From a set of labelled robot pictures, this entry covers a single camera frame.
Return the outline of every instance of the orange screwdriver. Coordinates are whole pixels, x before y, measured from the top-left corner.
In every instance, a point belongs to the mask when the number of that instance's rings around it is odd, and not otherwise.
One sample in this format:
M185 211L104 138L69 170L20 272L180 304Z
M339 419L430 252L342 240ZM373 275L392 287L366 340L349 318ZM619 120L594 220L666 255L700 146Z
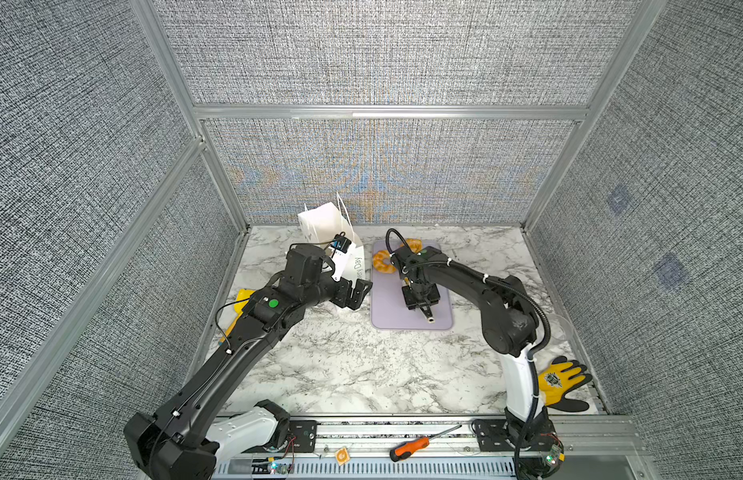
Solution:
M395 447L392 450L390 450L390 460L392 460L393 462L399 462L400 460L405 460L406 458L409 458L411 454L413 454L417 450L421 450L422 448L425 448L426 446L430 445L430 440L432 438L446 435L447 433L453 432L454 430L456 430L457 428L461 426L462 425L451 427L448 430L443 430L443 432L437 433L433 436L417 438L413 442L408 442L400 447Z

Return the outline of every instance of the yellow object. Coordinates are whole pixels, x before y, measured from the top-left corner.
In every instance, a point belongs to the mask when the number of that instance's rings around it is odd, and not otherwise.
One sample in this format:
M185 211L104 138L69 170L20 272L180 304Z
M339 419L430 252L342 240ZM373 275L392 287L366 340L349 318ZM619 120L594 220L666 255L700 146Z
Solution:
M249 289L243 289L238 292L238 296L235 297L235 300L243 300L243 302L239 303L233 303L232 307L235 310L238 315L235 317L235 320L232 321L228 329L224 332L225 335L229 336L230 332L232 332L233 327L235 326L235 323L238 321L239 318L241 318L241 313L243 312L243 307L246 306L246 303L248 303L248 299L251 296L251 293L256 292L257 290L249 290ZM219 345L222 345L224 343L224 337L222 339L219 339Z
M334 456L337 457L337 463L341 466L350 461L350 454L347 453L347 447L342 447Z
M560 402L563 394L587 379L582 372L583 368L579 365L574 366L573 362L553 363L542 372L539 375L539 389L545 392L545 405Z
M422 251L422 240L418 238L406 238L406 244L411 248L411 251L418 254ZM374 258L371 260L371 264L377 272L383 274L394 274L395 267L390 264L390 252L387 250L380 250L376 252Z

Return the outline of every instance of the yellow glove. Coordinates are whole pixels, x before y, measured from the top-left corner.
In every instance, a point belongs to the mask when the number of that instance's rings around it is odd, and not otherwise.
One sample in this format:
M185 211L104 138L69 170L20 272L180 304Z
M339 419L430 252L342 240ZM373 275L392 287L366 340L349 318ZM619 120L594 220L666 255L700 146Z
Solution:
M545 392L545 405L562 412L584 412L589 404L583 400L566 398L566 394L593 380L585 373L587 367L565 356L553 359L550 367L539 375L539 389Z

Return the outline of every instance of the wire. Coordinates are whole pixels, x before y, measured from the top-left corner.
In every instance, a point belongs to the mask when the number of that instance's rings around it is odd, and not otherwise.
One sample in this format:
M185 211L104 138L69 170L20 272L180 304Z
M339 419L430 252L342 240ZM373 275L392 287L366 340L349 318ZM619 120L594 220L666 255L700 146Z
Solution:
M554 433L543 433L542 436L543 437L552 437L553 440L555 440L558 445L563 446L563 442L561 442L560 441L560 438L558 438L556 436L556 434L554 434Z
M297 437L293 437L291 439L291 443L293 444L297 440ZM288 472L286 473L286 476L288 476L289 473L291 473L291 470L294 469L294 464L297 462L297 456L294 454L295 448L292 445L291 446L291 465L288 466Z
M291 248L294 247L294 245L328 245L328 244L330 244L333 241L334 241L334 239L332 238L328 242L318 242L317 244L309 244L307 242L299 242L297 244L291 244L291 245L289 245L288 246L288 249L291 250Z
M393 253L393 249L390 248L390 234L396 234L397 237L401 240L402 245L408 245L406 243L406 239L404 238L404 236L401 235L401 232L399 232L395 228L390 228L385 234L385 246L387 247L387 251L390 252L391 254Z
M278 460L283 460L288 455L288 447L297 440L296 436L292 436L288 443L286 444L286 448L283 451L283 455L278 458L273 458L272 462L277 462ZM267 462L252 462L251 465L268 465L269 463L272 463L270 460Z
M152 449L150 450L150 456L147 458L147 469L150 473L150 478L155 478L155 472L152 470L152 459L155 455L155 447L158 446L158 442L161 440L161 437L163 437L163 434L166 432L166 428L168 428L169 424L171 424L172 420L174 419L174 415L172 415L168 422L166 422L166 425L163 427L161 432L158 434L157 437L155 437L155 442L152 443Z
M227 333L224 332L221 326L219 326L219 312L222 312L222 309L224 309L226 306L234 305L235 303L245 302L246 300L250 299L251 295L247 296L244 299L236 300L235 302L225 303L224 305L220 306L216 313L214 313L214 324L217 326L217 330L219 330L220 333L222 333L222 336L224 337L224 340L228 343L228 349L232 350L232 345L230 344L230 339L227 337Z

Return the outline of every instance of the white marble table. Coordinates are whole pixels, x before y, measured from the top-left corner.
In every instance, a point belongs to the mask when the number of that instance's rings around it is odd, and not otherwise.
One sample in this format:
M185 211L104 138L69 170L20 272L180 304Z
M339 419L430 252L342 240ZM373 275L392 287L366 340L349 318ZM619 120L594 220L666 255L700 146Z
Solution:
M552 312L518 228L397 229L406 237L437 241L444 253L476 270L517 276L530 295ZM366 245L366 278L370 278L370 246L386 231L386 226L357 227ZM229 299L234 300L242 288L264 285L283 269L288 245L300 241L304 237L297 226L255 226ZM452 303L454 327L445 332L377 330L371 325L368 298L355 312L329 302L309 309L304 320L251 370L223 412L243 412L268 398L292 414L502 413L505 382L498 353L481 335L481 315L461 296L452 295ZM223 326L235 315L232 307L228 309L222 316ZM539 371L555 356L572 356L560 325L554 319L551 323L553 338L537 354ZM588 389L579 389L571 397L590 403L584 413L597 413Z

